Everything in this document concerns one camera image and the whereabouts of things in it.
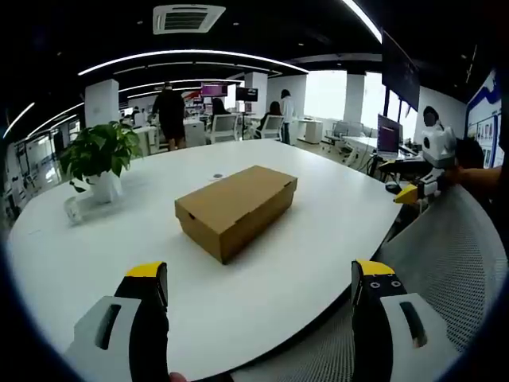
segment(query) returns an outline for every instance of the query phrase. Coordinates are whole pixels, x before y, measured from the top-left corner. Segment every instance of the box lid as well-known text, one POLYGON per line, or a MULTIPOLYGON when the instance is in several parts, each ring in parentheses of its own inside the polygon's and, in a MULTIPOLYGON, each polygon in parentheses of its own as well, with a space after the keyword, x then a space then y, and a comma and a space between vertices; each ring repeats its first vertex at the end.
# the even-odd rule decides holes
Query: box lid
POLYGON ((220 234, 296 180, 286 173, 253 166, 176 202, 192 217, 220 234))

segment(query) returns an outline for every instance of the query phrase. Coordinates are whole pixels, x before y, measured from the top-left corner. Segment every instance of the black ceiling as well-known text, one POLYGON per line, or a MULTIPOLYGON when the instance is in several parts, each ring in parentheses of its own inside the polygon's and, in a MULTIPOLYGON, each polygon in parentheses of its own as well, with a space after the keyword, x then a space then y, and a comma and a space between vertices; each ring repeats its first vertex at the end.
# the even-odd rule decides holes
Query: black ceiling
MULTIPOLYGON (((28 104, 36 105, 10 132, 10 140, 24 138, 46 119, 81 102, 85 86, 112 76, 119 81, 120 88, 128 88, 163 80, 226 78, 249 70, 200 64, 211 61, 251 65, 283 75, 298 74, 290 68, 246 58, 168 55, 130 60, 77 76, 91 66, 137 53, 214 49, 282 61, 332 55, 332 59, 296 65, 316 70, 339 68, 340 62, 341 68, 352 71, 380 69, 377 61, 380 44, 341 0, 207 0, 203 3, 226 7, 209 33, 154 36, 153 8, 170 3, 186 2, 102 1, 79 5, 68 1, 44 2, 31 5, 29 10, 25 3, 11 4, 12 17, 4 11, 5 22, 0 23, 5 40, 0 106, 6 108, 12 121, 28 104), (353 55, 347 60, 345 53, 372 55, 371 58, 353 55), (174 61, 196 63, 150 66, 174 61), (142 68, 114 74, 135 67, 142 68)), ((357 0, 357 3, 415 60, 424 86, 465 101, 491 68, 489 52, 482 44, 481 21, 472 24, 475 13, 468 4, 458 14, 456 2, 448 5, 437 0, 418 3, 357 0), (475 49, 476 59, 466 83, 475 49)))

